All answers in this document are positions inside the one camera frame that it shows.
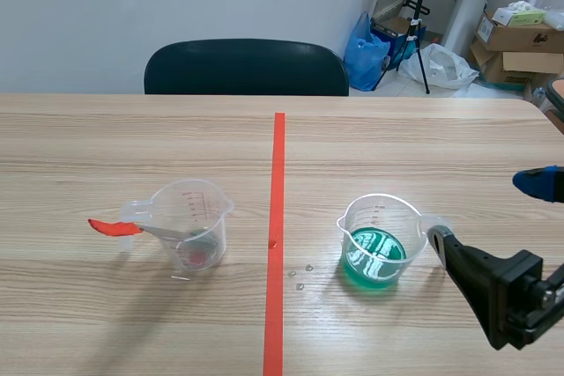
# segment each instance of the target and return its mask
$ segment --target wooden table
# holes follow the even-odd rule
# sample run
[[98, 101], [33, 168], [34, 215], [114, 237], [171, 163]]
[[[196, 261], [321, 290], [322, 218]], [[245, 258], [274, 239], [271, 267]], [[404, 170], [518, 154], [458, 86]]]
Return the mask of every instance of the wooden table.
[[[275, 112], [286, 113], [285, 374], [562, 375], [564, 324], [493, 350], [429, 248], [383, 295], [342, 277], [335, 220], [370, 192], [443, 215], [465, 243], [564, 260], [564, 206], [518, 170], [564, 138], [516, 100], [0, 96], [0, 374], [261, 375]], [[179, 283], [157, 240], [130, 257], [89, 217], [183, 178], [236, 203], [212, 277]], [[314, 267], [306, 272], [307, 265]], [[296, 284], [304, 284], [296, 291]]]

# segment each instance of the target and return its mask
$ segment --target brown cardboard box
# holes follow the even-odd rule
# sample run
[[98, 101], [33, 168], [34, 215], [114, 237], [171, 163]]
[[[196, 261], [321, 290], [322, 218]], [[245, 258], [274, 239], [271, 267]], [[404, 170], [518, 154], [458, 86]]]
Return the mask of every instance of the brown cardboard box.
[[492, 52], [564, 53], [564, 31], [546, 24], [503, 26], [484, 13], [477, 36]]
[[479, 41], [470, 47], [470, 63], [491, 85], [521, 91], [537, 74], [560, 74], [564, 55], [554, 53], [492, 52]]
[[564, 115], [562, 115], [558, 110], [549, 110], [546, 112], [546, 117], [553, 125], [564, 134]]

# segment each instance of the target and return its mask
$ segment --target chair backrest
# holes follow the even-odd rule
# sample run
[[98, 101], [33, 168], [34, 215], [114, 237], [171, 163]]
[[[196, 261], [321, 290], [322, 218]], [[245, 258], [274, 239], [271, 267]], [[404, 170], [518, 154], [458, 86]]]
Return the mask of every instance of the chair backrest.
[[313, 44], [202, 40], [171, 44], [145, 70], [146, 94], [348, 96], [343, 61]]

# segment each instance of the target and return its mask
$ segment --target measuring cup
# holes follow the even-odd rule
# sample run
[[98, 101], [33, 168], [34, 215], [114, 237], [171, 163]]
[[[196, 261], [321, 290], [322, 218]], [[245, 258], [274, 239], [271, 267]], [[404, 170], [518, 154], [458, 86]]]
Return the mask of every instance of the measuring cup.
[[177, 181], [151, 197], [122, 207], [122, 222], [181, 232], [160, 239], [177, 272], [207, 269], [226, 251], [225, 216], [234, 204], [215, 184]]
[[427, 246], [423, 217], [393, 195], [357, 198], [337, 226], [345, 235], [341, 258], [345, 272], [366, 287], [395, 283]]

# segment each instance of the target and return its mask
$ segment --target white plastic bag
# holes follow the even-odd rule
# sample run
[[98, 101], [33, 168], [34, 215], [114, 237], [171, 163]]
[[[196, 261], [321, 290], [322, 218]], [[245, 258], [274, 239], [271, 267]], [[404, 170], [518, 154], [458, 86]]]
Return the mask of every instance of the white plastic bag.
[[[421, 50], [421, 58], [430, 85], [456, 90], [469, 85], [479, 75], [460, 56], [438, 44], [431, 44]], [[402, 77], [423, 83], [419, 58], [413, 55], [399, 67]]]

